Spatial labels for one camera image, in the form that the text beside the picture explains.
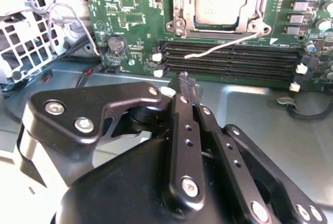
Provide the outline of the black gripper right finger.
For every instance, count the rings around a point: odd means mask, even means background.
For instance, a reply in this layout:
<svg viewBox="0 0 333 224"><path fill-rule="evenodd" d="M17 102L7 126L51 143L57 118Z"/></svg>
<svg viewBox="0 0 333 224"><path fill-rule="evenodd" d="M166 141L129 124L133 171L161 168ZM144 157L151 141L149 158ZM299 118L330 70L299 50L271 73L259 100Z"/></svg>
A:
<svg viewBox="0 0 333 224"><path fill-rule="evenodd" d="M186 76L203 146L221 167L224 194L237 223L327 223L324 212L237 126L220 127Z"/></svg>

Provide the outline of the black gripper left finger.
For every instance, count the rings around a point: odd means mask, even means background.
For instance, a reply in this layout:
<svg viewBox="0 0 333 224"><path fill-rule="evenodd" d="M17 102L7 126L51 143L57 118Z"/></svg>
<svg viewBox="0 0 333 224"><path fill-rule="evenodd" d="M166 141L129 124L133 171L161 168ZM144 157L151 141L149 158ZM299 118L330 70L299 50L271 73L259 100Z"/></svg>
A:
<svg viewBox="0 0 333 224"><path fill-rule="evenodd" d="M186 89L186 72L174 77L167 96L148 82L42 91L27 102L16 144L19 170L45 186L30 146L40 144L62 167L66 183L90 172L88 165L104 135L112 138L151 131L164 140L167 157L162 199L168 206L202 206L205 181L199 124Z"/></svg>

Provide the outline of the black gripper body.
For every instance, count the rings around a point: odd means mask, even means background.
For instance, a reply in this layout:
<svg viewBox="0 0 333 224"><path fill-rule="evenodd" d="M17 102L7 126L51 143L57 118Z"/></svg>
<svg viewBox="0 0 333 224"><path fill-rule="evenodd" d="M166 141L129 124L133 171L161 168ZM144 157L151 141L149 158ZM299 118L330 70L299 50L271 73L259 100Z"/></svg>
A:
<svg viewBox="0 0 333 224"><path fill-rule="evenodd" d="M56 223L243 223L231 202L221 166L203 153L206 199L189 217L162 200L167 143L146 141L90 171L64 195Z"/></svg>

